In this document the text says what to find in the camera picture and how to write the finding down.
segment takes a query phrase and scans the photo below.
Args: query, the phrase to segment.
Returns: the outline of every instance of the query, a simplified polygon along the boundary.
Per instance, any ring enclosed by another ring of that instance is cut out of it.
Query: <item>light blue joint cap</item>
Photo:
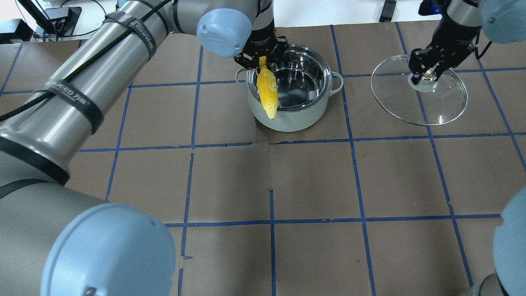
[[[40,296],[166,296],[174,270],[174,241],[164,224],[105,203],[62,230],[47,256]]]
[[[479,18],[486,37],[509,44],[526,40],[526,1],[484,0],[479,2]]]
[[[207,12],[197,24],[197,38],[209,52],[234,57],[243,50],[252,32],[252,22],[235,9],[218,8]]]
[[[526,188],[502,212],[495,229],[493,260],[502,286],[510,296],[526,295]]]

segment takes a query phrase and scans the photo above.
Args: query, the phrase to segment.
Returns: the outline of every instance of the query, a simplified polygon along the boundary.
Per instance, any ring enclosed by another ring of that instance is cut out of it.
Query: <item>yellow corn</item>
[[[274,120],[278,110],[278,85],[274,73],[267,68],[266,56],[259,58],[259,69],[257,81],[259,98],[268,118]]]

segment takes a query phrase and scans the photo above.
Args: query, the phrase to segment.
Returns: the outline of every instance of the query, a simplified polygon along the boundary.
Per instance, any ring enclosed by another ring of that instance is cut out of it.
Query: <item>pot handle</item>
[[[240,68],[237,72],[236,72],[236,83],[241,85],[242,87],[244,88],[247,88],[247,84],[245,82],[241,82],[239,81],[239,75],[243,72],[243,71],[246,71],[247,69],[245,68]]]
[[[340,73],[338,73],[338,72],[333,72],[332,75],[333,75],[334,77],[340,79],[340,86],[338,86],[337,89],[330,91],[330,92],[329,92],[329,96],[334,95],[335,93],[341,91],[341,89],[343,88],[343,77],[341,77]]]

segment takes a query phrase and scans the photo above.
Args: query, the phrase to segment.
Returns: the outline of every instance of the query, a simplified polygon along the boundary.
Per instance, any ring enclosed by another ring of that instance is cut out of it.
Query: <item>blue tape line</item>
[[[447,220],[450,215],[443,216],[411,216],[411,217],[375,217],[367,218],[367,222],[386,222],[386,221],[427,221],[427,220]]]
[[[335,49],[335,52],[336,52],[336,61],[338,62],[338,72],[341,75],[342,74],[342,69],[341,69],[340,53],[338,51],[338,42],[336,41],[336,34],[334,32],[334,26],[333,25],[330,25],[330,30],[331,30],[331,34],[332,34],[332,41],[334,43],[334,49]],[[365,245],[365,252],[366,252],[366,258],[367,258],[367,268],[369,270],[369,281],[370,281],[370,284],[371,284],[371,294],[372,294],[372,296],[376,296],[375,279],[374,279],[373,271],[372,271],[371,252],[369,250],[369,237],[367,235],[367,221],[366,221],[366,218],[365,218],[365,211],[363,209],[363,200],[362,200],[361,187],[360,187],[360,177],[359,177],[359,174],[358,174],[358,165],[356,163],[355,145],[354,145],[354,141],[353,141],[353,138],[352,138],[352,130],[351,130],[351,126],[350,126],[350,123],[349,123],[349,111],[347,109],[347,97],[346,97],[346,94],[345,94],[345,86],[341,89],[341,94],[342,94],[342,99],[343,99],[343,110],[345,112],[345,118],[346,118],[346,121],[347,121],[347,132],[349,134],[350,145],[351,145],[352,167],[353,167],[354,173],[355,173],[356,189],[357,189],[357,192],[358,192],[358,203],[360,204],[360,218],[361,218],[362,229],[363,229],[363,242],[364,242],[364,245]]]
[[[351,78],[351,77],[371,77],[372,74],[346,74],[342,75],[343,78]]]
[[[179,269],[179,278],[177,279],[177,296],[181,296],[183,289],[183,269]]]
[[[150,146],[150,147],[124,147],[119,148],[119,151],[139,151],[139,150],[170,150],[170,149],[187,149],[190,145],[181,146]]]
[[[217,227],[217,226],[246,226],[270,224],[269,220],[231,221],[231,222],[194,222],[187,223],[188,227]]]
[[[225,144],[202,144],[195,145],[195,148],[212,148],[212,147],[237,147],[237,146],[250,146],[252,142],[246,143],[225,143]],[[122,148],[95,148],[95,149],[81,149],[79,153],[88,152],[115,152],[119,151],[143,151],[143,150],[171,150],[171,149],[190,149],[190,145],[180,146],[145,146],[145,147],[122,147]]]
[[[89,152],[115,152],[117,148],[94,148],[94,149],[80,149],[78,153],[89,153]]]
[[[235,80],[225,80],[225,81],[202,81],[201,85],[203,84],[229,84],[229,83],[235,83]]]
[[[130,101],[131,93],[132,89],[128,88],[128,93],[126,94],[126,102],[124,103],[123,117],[120,120],[119,136],[117,137],[117,146],[115,148],[115,156],[113,158],[112,171],[109,175],[108,188],[106,189],[106,197],[104,198],[105,201],[108,201],[108,196],[112,191],[113,177],[115,175],[115,168],[117,166],[117,159],[119,157],[120,142],[123,138],[124,122],[126,121],[126,113],[128,112],[128,103]]]
[[[466,214],[455,215],[455,219],[494,219],[500,218],[500,214]],[[448,220],[451,215],[439,216],[401,216],[401,217],[370,217],[367,222],[397,222],[397,221],[429,221]],[[283,219],[283,220],[252,220],[232,222],[192,222],[192,223],[166,223],[166,227],[222,227],[222,226],[245,226],[245,225],[268,225],[268,224],[314,224],[314,223],[361,223],[361,218],[336,218],[336,219]]]
[[[272,296],[276,296],[276,238],[274,236],[274,189],[270,189],[270,265],[272,274]]]
[[[188,212],[190,211],[190,191],[192,188],[192,174],[194,168],[194,153],[190,153],[190,165],[188,168],[188,183],[186,185],[185,219],[183,227],[183,239],[181,240],[181,256],[186,252],[186,233],[188,230]]]
[[[486,72],[498,72],[498,71],[522,71],[526,70],[526,67],[520,67],[520,68],[494,68],[494,69],[481,69],[481,71]]]
[[[400,137],[360,137],[352,139],[354,142],[361,141],[396,141],[396,140],[418,140],[418,139],[429,139],[429,136],[400,136]]]
[[[402,36],[402,32],[400,31],[400,27],[398,26],[398,23],[395,23],[395,25],[396,25],[396,29],[398,31],[398,37],[400,38],[400,44],[402,45],[403,52],[405,54],[407,54],[406,45],[405,45],[405,43],[403,41],[403,36]],[[422,116],[424,118],[425,123],[427,124],[428,123],[428,119],[427,119],[426,111],[424,109],[424,105],[422,103],[422,98],[420,97],[420,93],[418,91],[415,91],[415,93],[416,93],[417,98],[418,98],[418,103],[420,104],[420,109],[422,111]],[[448,187],[446,185],[446,178],[444,177],[444,173],[442,171],[442,165],[440,164],[440,159],[438,157],[437,148],[436,148],[436,146],[434,144],[434,139],[433,139],[433,134],[431,133],[431,128],[429,126],[426,126],[426,129],[427,129],[427,132],[428,132],[429,141],[431,142],[431,148],[433,150],[434,160],[437,163],[437,169],[438,169],[438,173],[440,175],[440,181],[442,182],[444,195],[446,196],[446,202],[448,204],[449,214],[450,214],[451,221],[453,223],[453,229],[455,231],[455,236],[457,237],[457,243],[458,243],[458,246],[459,246],[460,256],[462,257],[462,263],[464,265],[464,270],[465,270],[466,276],[468,278],[469,286],[471,287],[471,286],[473,286],[473,280],[471,278],[471,272],[469,270],[468,260],[466,259],[466,254],[464,252],[464,246],[462,244],[462,238],[460,237],[460,232],[459,232],[459,229],[458,229],[457,221],[455,219],[455,213],[453,211],[453,206],[450,204],[449,191],[448,191]]]
[[[295,140],[295,141],[281,141],[279,143],[270,143],[269,145],[339,143],[339,142],[349,142],[349,141],[350,141],[349,139]]]
[[[488,219],[500,218],[500,214],[469,214],[469,215],[455,215],[455,219]]]
[[[411,72],[399,72],[399,73],[379,73],[378,76],[402,76],[409,75]]]
[[[132,87],[132,88],[143,88],[143,87],[184,86],[184,85],[197,85],[197,82],[139,84],[139,85],[131,85],[130,87]]]
[[[434,139],[455,139],[455,138],[466,138],[466,137],[502,137],[509,136],[505,133],[495,133],[495,134],[472,134],[472,135],[433,135]]]
[[[519,148],[519,144],[517,143],[517,139],[515,139],[515,136],[513,135],[508,119],[506,119],[504,110],[502,109],[499,103],[499,99],[497,98],[497,95],[495,94],[495,91],[493,90],[493,87],[491,86],[490,80],[488,78],[488,75],[486,74],[486,70],[484,69],[482,62],[480,60],[477,60],[477,62],[479,63],[479,67],[480,67],[480,70],[482,71],[482,75],[484,76],[484,79],[486,80],[486,84],[488,85],[488,88],[490,89],[490,93],[491,93],[491,96],[493,97],[493,100],[495,101],[495,105],[497,105],[497,109],[499,110],[500,115],[502,116],[502,120],[504,121],[504,124],[506,125],[506,129],[508,129],[509,136],[511,137],[511,141],[513,142],[513,146],[515,146],[517,155],[519,156],[519,159],[521,160],[522,168],[524,169],[524,171],[526,171],[526,162],[524,161],[524,157]]]
[[[238,146],[250,146],[252,142],[244,143],[226,143],[226,144],[197,144],[194,148],[213,148],[213,147],[238,147]]]
[[[480,73],[479,69],[474,70],[454,70],[455,73]]]
[[[398,22],[395,22],[395,26],[396,26],[396,31],[398,32],[398,38],[400,38],[400,44],[402,45],[403,54],[407,54],[406,43],[403,41],[402,31],[400,30],[400,26],[398,25]]]
[[[470,137],[501,137],[509,136],[509,133],[495,133],[495,134],[470,134],[470,135],[434,135],[434,139],[456,139],[456,138],[470,138]],[[524,133],[514,133],[516,136],[525,136]],[[363,137],[354,138],[354,142],[362,141],[397,141],[397,140],[420,140],[429,139],[429,136],[396,136],[396,137]],[[281,141],[279,143],[269,143],[269,145],[288,145],[288,144],[316,144],[316,143],[340,143],[350,142],[349,139],[325,139],[325,140],[297,140],[297,141]],[[252,142],[243,143],[222,143],[222,144],[198,144],[195,148],[213,148],[213,147],[235,147],[235,146],[251,146]],[[190,149],[191,145],[180,146],[144,146],[144,147],[120,147],[120,148],[95,148],[95,149],[81,149],[79,153],[89,152],[115,152],[119,151],[139,151],[139,150],[170,150],[170,149]]]
[[[199,50],[199,66],[197,69],[197,87],[196,87],[196,100],[194,104],[194,121],[192,124],[192,149],[195,148],[196,144],[196,127],[197,127],[197,108],[199,107],[199,89],[201,85],[201,68],[203,67],[203,47]]]
[[[15,68],[16,61],[18,60],[18,57],[20,56],[20,52],[22,51],[23,44],[20,43],[20,47],[18,48],[18,51],[16,52],[15,59],[13,60],[13,63],[11,64],[11,68],[9,68],[9,72],[7,72],[7,77],[5,77],[4,84],[2,85],[2,89],[0,89],[0,95],[4,94],[5,86],[7,85],[7,82],[9,81],[9,78],[11,77],[11,74],[13,73],[13,69]]]

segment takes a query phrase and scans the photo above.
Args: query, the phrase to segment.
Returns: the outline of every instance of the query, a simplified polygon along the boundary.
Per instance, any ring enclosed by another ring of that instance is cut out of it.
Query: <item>metal pot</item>
[[[274,120],[270,120],[259,99],[256,86],[257,72],[248,70],[244,83],[238,80],[241,68],[236,73],[236,82],[247,89],[248,104],[254,117],[263,125],[280,132],[295,132],[317,122],[325,109],[329,97],[343,87],[339,73],[331,72],[327,62],[312,49],[289,44],[282,60],[271,71],[278,84],[279,106]],[[332,90],[332,77],[340,79],[340,86]]]

